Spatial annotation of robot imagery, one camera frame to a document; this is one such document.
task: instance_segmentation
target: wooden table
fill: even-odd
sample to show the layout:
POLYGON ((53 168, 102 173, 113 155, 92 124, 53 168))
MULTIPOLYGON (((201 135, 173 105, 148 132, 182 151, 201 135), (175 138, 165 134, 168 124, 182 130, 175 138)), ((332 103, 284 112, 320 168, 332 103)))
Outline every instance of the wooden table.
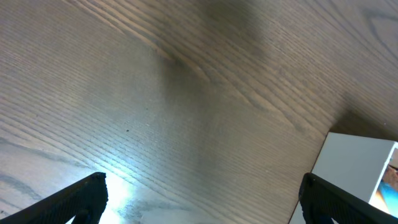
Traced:
POLYGON ((102 223, 287 223, 330 128, 398 139, 397 21, 393 0, 1 1, 0 218, 102 171, 102 223))

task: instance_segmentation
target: wooden surface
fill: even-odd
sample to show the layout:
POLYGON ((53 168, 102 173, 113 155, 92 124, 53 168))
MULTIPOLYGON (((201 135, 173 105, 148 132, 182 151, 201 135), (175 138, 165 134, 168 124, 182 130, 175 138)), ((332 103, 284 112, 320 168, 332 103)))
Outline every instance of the wooden surface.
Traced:
POLYGON ((0 218, 99 170, 102 223, 287 223, 330 128, 398 139, 395 0, 5 0, 0 21, 0 218))

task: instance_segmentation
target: wood grain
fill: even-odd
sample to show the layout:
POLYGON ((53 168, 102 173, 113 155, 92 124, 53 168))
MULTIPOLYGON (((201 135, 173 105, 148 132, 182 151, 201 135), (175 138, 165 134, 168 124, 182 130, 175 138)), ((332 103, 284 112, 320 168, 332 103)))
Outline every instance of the wood grain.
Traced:
POLYGON ((398 139, 397 13, 3 1, 0 218, 103 171, 103 223, 287 223, 330 128, 398 139))

